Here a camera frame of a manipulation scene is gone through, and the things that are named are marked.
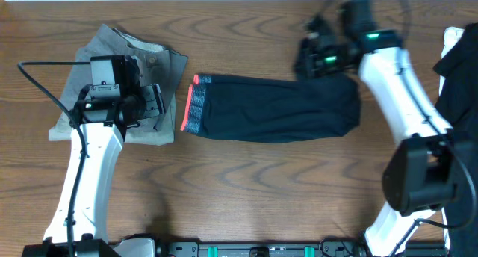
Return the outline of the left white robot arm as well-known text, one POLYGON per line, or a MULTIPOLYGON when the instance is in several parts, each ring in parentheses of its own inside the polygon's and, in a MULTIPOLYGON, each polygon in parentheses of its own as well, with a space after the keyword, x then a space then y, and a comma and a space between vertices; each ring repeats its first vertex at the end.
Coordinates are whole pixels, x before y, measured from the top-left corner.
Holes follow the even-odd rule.
POLYGON ((25 246, 24 256, 156 256, 148 235, 111 246, 107 216, 111 182, 128 129, 165 112, 158 86, 141 86, 138 59, 127 55, 86 62, 91 83, 72 109, 53 102, 68 116, 71 153, 60 200, 41 244, 25 246))

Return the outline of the black leggings red waistband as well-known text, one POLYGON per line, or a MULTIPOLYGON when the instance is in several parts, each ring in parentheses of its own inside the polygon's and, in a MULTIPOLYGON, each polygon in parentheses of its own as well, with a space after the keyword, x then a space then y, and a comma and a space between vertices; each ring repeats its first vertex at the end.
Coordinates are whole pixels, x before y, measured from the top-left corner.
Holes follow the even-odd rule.
POLYGON ((181 130, 212 140, 290 143, 342 137, 359 126, 358 84, 346 75, 284 81, 196 74, 181 130))

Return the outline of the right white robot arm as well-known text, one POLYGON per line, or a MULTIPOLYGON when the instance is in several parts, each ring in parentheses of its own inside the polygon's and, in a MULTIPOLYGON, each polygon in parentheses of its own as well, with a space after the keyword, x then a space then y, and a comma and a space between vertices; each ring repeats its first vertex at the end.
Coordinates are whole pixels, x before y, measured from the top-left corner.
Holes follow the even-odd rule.
POLYGON ((385 204, 347 252, 404 256, 415 231, 432 224, 433 214, 456 201, 461 187, 471 195, 468 217, 438 227, 451 231, 473 222, 477 189, 467 167, 473 141, 435 109, 412 68, 405 33, 379 28, 370 0, 343 3, 340 21, 343 43, 320 14, 307 23, 295 70, 306 78, 320 78, 354 69, 374 95, 397 148, 382 175, 385 204))

